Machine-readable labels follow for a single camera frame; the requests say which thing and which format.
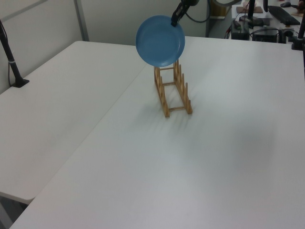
black cable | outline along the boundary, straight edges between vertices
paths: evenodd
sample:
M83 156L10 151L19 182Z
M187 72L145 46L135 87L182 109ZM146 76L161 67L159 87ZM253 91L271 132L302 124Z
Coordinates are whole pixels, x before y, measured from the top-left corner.
M250 33L249 35L251 36L251 35L253 35L253 34L257 33L257 32L263 32L263 31L267 31L267 30L277 30L278 32L280 31L280 30L278 30L276 28L273 28L273 29L271 29L271 28L270 29L261 29L261 30L256 30L256 31Z
M246 21L246 12L247 12L247 7L249 6L249 3L250 3L250 1L248 1L248 4L244 8L244 21Z
M208 16L205 20L203 20L203 21L197 21L197 20L191 18L191 16L188 15L187 12L185 12L185 15L186 15L189 19L191 19L192 21L194 21L194 22L196 22L196 23L205 23L205 22L207 22L207 21L210 19L211 11L212 11L210 0L207 0L207 1L208 1L208 5L209 5L209 16Z
M8 63L9 64L9 69L8 69L8 78L9 78L9 85L10 85L10 87L11 87L11 83L10 83L10 63Z

floor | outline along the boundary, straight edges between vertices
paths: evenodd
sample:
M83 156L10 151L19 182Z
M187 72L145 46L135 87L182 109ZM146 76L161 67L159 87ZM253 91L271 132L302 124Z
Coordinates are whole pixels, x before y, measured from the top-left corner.
M27 205L0 197L0 229L8 229L17 220Z
M223 39L226 30L231 26L231 21L231 11L228 12L225 19L223 20L210 19L208 24L207 37Z

plate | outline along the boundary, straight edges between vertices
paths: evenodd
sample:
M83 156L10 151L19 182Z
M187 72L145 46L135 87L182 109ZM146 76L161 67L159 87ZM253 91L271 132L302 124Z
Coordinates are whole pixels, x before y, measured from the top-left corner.
M185 46L182 27L171 25L171 18L156 15L145 20L139 27L135 46L139 56L148 64L164 67L181 56Z

table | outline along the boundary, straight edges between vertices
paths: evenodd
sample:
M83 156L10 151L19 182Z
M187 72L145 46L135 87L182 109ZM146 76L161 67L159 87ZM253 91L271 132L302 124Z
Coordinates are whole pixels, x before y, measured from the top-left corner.
M0 196L45 187L145 63L135 47L76 42L0 95Z
M145 66L12 229L304 228L303 53L187 37L180 63L192 115Z

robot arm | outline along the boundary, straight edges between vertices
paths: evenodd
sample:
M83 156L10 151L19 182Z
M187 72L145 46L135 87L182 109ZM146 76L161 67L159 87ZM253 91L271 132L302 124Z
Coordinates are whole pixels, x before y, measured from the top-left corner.
M181 0L177 9L174 11L172 15L172 26L176 27L179 20L183 17L183 15L188 11L190 6L195 6L199 0Z

